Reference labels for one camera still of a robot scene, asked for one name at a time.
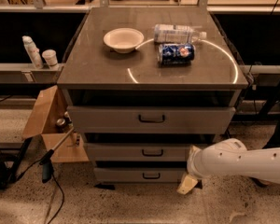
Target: concrete floor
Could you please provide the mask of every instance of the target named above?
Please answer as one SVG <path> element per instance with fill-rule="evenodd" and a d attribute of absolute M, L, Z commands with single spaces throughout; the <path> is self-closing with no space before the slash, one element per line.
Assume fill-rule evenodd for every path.
<path fill-rule="evenodd" d="M 21 142 L 21 132 L 31 104 L 0 103 L 0 142 Z M 248 149 L 261 148 L 274 124 L 231 124 L 231 137 Z M 41 158 L 46 150 L 41 137 L 33 138 L 19 168 Z M 85 163 L 54 164 L 63 189 L 63 207 L 51 223 L 280 223 L 280 185 L 257 187 L 243 176 L 212 176 L 203 189 L 187 195 L 178 184 L 117 184 L 115 190 L 98 189 L 92 166 Z M 0 224 L 48 223 L 62 201 L 55 182 L 43 184 L 37 164 L 17 183 L 0 190 Z"/>

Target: brown box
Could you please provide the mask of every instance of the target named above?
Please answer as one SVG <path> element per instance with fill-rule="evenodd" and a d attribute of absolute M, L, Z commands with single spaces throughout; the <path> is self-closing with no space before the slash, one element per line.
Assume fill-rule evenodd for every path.
<path fill-rule="evenodd" d="M 63 93 L 53 86 L 39 93 L 35 106 L 22 133 L 22 139 L 41 134 L 47 150 L 55 147 L 65 133 L 58 133 L 56 120 L 63 117 L 67 108 Z M 70 134 L 54 151 L 52 162 L 89 161 L 82 139 L 76 145 L 77 133 Z"/>

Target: white bottle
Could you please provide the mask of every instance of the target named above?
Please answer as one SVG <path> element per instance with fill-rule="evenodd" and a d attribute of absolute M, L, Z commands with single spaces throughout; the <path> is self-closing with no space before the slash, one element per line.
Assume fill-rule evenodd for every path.
<path fill-rule="evenodd" d="M 195 43 L 206 39 L 206 32 L 199 32 L 190 26 L 157 24 L 154 41 L 157 43 Z"/>
<path fill-rule="evenodd" d="M 44 64 L 39 54 L 39 49 L 37 48 L 33 39 L 30 36 L 25 35 L 22 37 L 22 41 L 35 68 L 42 69 L 44 67 Z"/>

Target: white bowl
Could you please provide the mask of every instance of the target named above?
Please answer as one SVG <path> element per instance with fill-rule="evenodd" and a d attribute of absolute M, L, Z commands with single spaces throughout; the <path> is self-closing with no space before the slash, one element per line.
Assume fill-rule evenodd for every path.
<path fill-rule="evenodd" d="M 143 34 L 132 28 L 118 28 L 104 36 L 105 44 L 118 53 L 132 52 L 143 40 Z"/>

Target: white cup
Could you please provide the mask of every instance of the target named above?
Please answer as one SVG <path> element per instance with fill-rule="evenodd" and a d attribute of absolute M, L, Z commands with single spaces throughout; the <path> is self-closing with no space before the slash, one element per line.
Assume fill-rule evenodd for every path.
<path fill-rule="evenodd" d="M 46 60 L 49 69 L 57 70 L 58 61 L 56 56 L 56 51 L 53 49 L 47 49 L 42 53 L 42 57 Z"/>

